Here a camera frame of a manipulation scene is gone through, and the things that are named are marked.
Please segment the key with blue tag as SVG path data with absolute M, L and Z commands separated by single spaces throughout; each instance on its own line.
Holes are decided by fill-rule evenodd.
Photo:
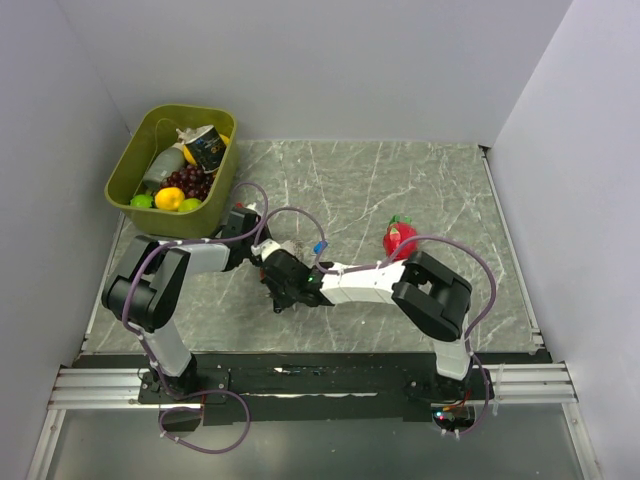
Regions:
M 326 247 L 328 246 L 328 242 L 326 240 L 319 241 L 313 248 L 313 252 L 318 255 L 321 254 Z

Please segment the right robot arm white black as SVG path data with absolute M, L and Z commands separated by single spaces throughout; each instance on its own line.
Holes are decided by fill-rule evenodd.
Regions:
M 276 245 L 264 249 L 258 258 L 264 273 L 262 282 L 276 311 L 296 304 L 394 305 L 432 340 L 439 391 L 455 399 L 470 389 L 471 359 L 463 334 L 472 287 L 434 257 L 415 251 L 406 260 L 367 270 L 331 262 L 309 267 Z

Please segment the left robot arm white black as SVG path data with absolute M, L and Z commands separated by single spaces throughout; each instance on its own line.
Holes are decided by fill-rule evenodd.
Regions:
M 198 388 L 197 361 L 172 320 L 184 279 L 231 271 L 249 260 L 254 238 L 248 233 L 260 220 L 254 204 L 239 204 L 213 236 L 197 242 L 138 235 L 105 284 L 102 305 L 117 319 L 126 298 L 132 297 L 127 329 L 152 353 L 151 368 L 164 376 L 162 390 L 174 401 L 191 399 Z

